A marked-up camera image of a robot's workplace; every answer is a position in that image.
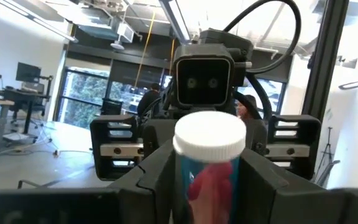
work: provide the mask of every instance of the window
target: window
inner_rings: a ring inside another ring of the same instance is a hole
[[[95,115],[100,112],[106,94],[108,76],[109,71],[66,68],[55,119],[89,129]]]
[[[148,92],[152,83],[160,83],[163,69],[143,65],[137,86],[134,87],[139,65],[129,62],[113,61],[111,67],[111,87],[109,98],[122,101],[122,113],[137,113],[137,105]]]
[[[281,110],[282,99],[283,99],[282,96],[283,84],[271,80],[264,80],[261,78],[259,78],[258,81],[262,85],[262,88],[266,91],[270,104],[272,105],[273,114],[279,114]],[[256,98],[258,110],[260,111],[260,114],[263,117],[262,102],[258,94],[256,93],[254,87],[252,87],[251,84],[249,84],[249,86],[247,87],[239,87],[238,92],[242,93],[243,95],[254,96]]]

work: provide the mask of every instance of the person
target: person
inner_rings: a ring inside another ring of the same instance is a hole
[[[160,85],[158,83],[153,83],[150,86],[150,91],[148,91],[137,105],[137,115],[142,116],[143,113],[156,99],[160,98]],[[154,108],[154,114],[158,113],[158,105]]]
[[[252,95],[245,95],[245,98],[251,102],[251,104],[256,108],[256,98]],[[237,116],[245,121],[247,119],[253,119],[252,115],[249,113],[248,109],[240,102],[237,103]]]

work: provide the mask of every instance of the computer monitor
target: computer monitor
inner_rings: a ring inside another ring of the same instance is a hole
[[[22,82],[38,83],[40,81],[41,68],[19,62],[17,64],[16,80]]]

